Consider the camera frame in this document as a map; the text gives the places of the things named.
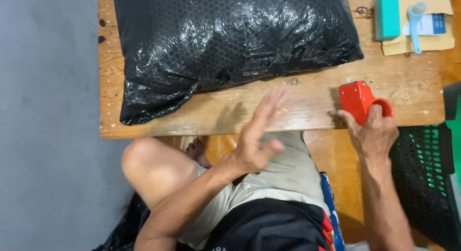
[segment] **black bubble wrap bag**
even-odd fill
[[[363,59],[347,0],[114,0],[125,58],[120,122],[214,89]]]

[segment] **hand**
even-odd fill
[[[340,110],[338,116],[346,122],[349,135],[360,160],[389,160],[389,151],[399,136],[394,118],[383,117],[383,107],[373,104],[368,113],[368,120],[360,126],[351,113]]]
[[[258,173],[274,155],[284,150],[279,140],[261,142],[265,129],[296,103],[293,99],[284,100],[284,95],[285,89],[279,88],[263,97],[253,118],[243,127],[237,147],[220,162],[234,165],[241,175]]]

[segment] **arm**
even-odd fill
[[[370,250],[415,250],[410,226],[392,180],[389,151],[399,134],[394,119],[382,117],[379,105],[372,105],[363,126],[357,124],[349,112],[341,110],[338,115],[348,125],[359,156]]]
[[[136,251],[173,251],[182,230],[226,185],[244,174],[263,170],[272,156],[284,149],[276,139],[260,142],[264,129],[277,120],[280,110],[293,105],[294,101],[282,100],[284,94],[283,89],[277,89],[266,95],[243,128],[236,149],[152,211],[136,238]]]

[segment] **cardboard envelope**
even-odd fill
[[[453,10],[450,0],[399,0],[400,36],[391,41],[383,41],[385,56],[414,52],[411,36],[403,35],[403,25],[408,22],[408,10],[417,2],[424,2],[428,9],[425,14],[445,13],[446,33],[439,36],[419,36],[419,45],[422,51],[444,50],[455,46],[453,37]]]

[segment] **wood grain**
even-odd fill
[[[270,128],[315,130],[337,128],[329,114],[340,107],[337,87],[364,80],[376,97],[388,99],[400,126],[444,121],[438,52],[385,57],[372,41],[372,3],[349,0],[365,59],[321,71],[302,72],[195,95],[178,111],[143,125],[124,126],[119,120],[123,98],[124,59],[120,49],[113,0],[99,0],[101,137],[210,135],[238,133],[251,118],[263,95],[285,86],[299,104]]]

